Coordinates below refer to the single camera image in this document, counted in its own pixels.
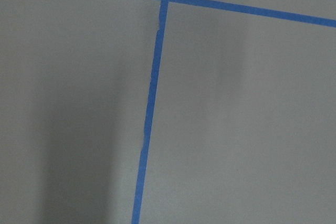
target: floor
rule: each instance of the floor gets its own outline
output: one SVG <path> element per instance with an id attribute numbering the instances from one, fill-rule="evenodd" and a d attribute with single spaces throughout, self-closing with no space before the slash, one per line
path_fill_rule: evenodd
<path id="1" fill-rule="evenodd" d="M 1 0 L 0 20 L 0 223 L 334 223 L 334 0 Z"/>

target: painted blue line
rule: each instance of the painted blue line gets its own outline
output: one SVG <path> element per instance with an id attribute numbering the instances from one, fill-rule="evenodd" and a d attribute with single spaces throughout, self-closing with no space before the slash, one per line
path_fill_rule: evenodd
<path id="1" fill-rule="evenodd" d="M 334 19 L 320 18 L 320 17 L 308 16 L 308 15 L 302 15 L 302 14 L 296 14 L 296 13 L 288 13 L 288 12 L 282 12 L 279 10 L 264 9 L 264 8 L 259 8 L 259 7 L 231 4 L 231 3 L 219 2 L 219 1 L 213 1 L 213 0 L 170 0 L 170 2 L 186 4 L 186 5 L 202 6 L 202 7 L 208 7 L 208 8 L 220 9 L 220 10 L 228 10 L 228 11 L 238 12 L 238 13 L 247 13 L 247 14 L 253 14 L 253 15 L 258 15 L 258 16 L 287 19 L 287 20 L 310 23 L 310 24 L 315 24 L 315 25 L 320 25 L 320 26 L 336 27 L 336 20 Z"/>
<path id="2" fill-rule="evenodd" d="M 160 6 L 160 12 L 159 12 L 159 23 L 160 23 L 159 26 L 160 27 L 156 33 L 156 41 L 155 41 L 155 48 L 154 48 L 152 73 L 151 73 L 151 83 L 149 86 L 146 118 L 145 118 L 144 130 L 143 130 L 144 140 L 143 140 L 142 150 L 140 153 L 138 178 L 136 181 L 137 185 L 135 188 L 132 224 L 139 224 L 139 221 L 140 221 L 143 187 L 145 183 L 148 151 L 149 151 L 151 132 L 152 132 L 156 89 L 158 87 L 157 80 L 159 78 L 159 69 L 160 69 L 160 61 L 161 61 L 161 54 L 162 54 L 162 47 L 163 47 L 164 31 L 165 31 L 166 20 L 167 20 L 168 4 L 169 4 L 169 0 L 161 0 L 161 6 Z"/>

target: vertical blue line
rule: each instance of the vertical blue line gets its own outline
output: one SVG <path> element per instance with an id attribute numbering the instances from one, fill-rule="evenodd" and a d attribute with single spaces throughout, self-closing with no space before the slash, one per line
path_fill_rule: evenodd
<path id="1" fill-rule="evenodd" d="M 161 0 L 160 12 L 159 12 L 159 30 L 156 33 L 156 40 L 155 40 L 153 65 L 152 65 L 152 73 L 151 73 L 151 83 L 149 86 L 145 125 L 144 125 L 144 130 L 143 130 L 144 140 L 143 140 L 142 150 L 140 153 L 138 178 L 136 181 L 137 185 L 135 188 L 135 197 L 134 197 L 134 205 L 133 205 L 132 224 L 139 224 L 139 221 L 140 221 L 143 187 L 144 187 L 144 182 L 145 182 L 148 151 L 149 151 L 149 144 L 150 144 L 151 132 L 152 132 L 152 122 L 153 122 L 153 114 L 154 114 L 154 106 L 155 106 L 156 88 L 158 86 L 157 80 L 159 78 L 159 69 L 160 69 L 160 61 L 161 61 L 161 54 L 162 54 L 163 37 L 164 37 L 164 31 L 165 31 L 166 19 L 167 19 L 168 3 L 169 3 L 169 0 Z"/>

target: blue line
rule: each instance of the blue line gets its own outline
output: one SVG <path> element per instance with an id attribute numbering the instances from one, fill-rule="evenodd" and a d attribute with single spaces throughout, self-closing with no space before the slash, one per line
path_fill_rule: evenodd
<path id="1" fill-rule="evenodd" d="M 202 6 L 220 10 L 229 10 L 232 12 L 238 13 L 247 13 L 247 14 L 254 14 L 258 16 L 266 16 L 272 18 L 280 18 L 280 19 L 287 19 L 293 20 L 298 22 L 310 23 L 320 26 L 330 26 L 336 27 L 336 20 L 334 19 L 327 19 L 327 18 L 320 18 L 296 13 L 288 13 L 282 12 L 279 10 L 270 10 L 264 9 L 259 7 L 252 7 L 246 5 L 237 5 L 213 0 L 170 0 L 170 2 L 186 4 L 186 5 L 195 5 L 195 6 Z"/>
<path id="2" fill-rule="evenodd" d="M 156 33 L 156 41 L 155 41 L 155 48 L 154 48 L 152 73 L 151 73 L 151 83 L 149 86 L 146 118 L 145 118 L 144 130 L 143 130 L 144 140 L 143 140 L 142 150 L 140 153 L 138 178 L 136 181 L 137 185 L 135 188 L 132 224 L 139 224 L 139 221 L 140 221 L 143 187 L 145 183 L 148 151 L 149 151 L 151 132 L 152 132 L 152 122 L 153 122 L 154 107 L 155 107 L 156 89 L 158 87 L 157 80 L 159 78 L 159 69 L 160 69 L 160 61 L 161 61 L 161 54 L 162 54 L 164 31 L 165 31 L 166 20 L 167 20 L 168 4 L 169 4 L 169 0 L 161 0 L 161 6 L 160 6 L 160 12 L 159 12 L 160 27 Z"/>

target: horizontal blue line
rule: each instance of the horizontal blue line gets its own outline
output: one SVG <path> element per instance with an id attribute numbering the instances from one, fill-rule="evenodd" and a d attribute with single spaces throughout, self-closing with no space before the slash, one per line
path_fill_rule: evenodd
<path id="1" fill-rule="evenodd" d="M 265 16 L 265 17 L 272 17 L 272 18 L 280 18 L 280 19 L 287 19 L 293 20 L 298 22 L 310 23 L 320 26 L 330 26 L 336 27 L 336 20 L 334 19 L 327 19 L 327 18 L 320 18 L 314 16 L 308 16 L 303 14 L 296 14 L 296 13 L 288 13 L 282 12 L 279 10 L 270 10 L 264 9 L 259 7 L 252 7 L 246 5 L 237 5 L 213 0 L 169 0 L 170 2 L 186 4 L 186 5 L 195 5 L 195 6 L 202 6 L 208 7 L 213 9 L 220 9 L 220 10 L 229 10 L 232 12 L 238 13 L 247 13 L 253 14 L 258 16 Z"/>

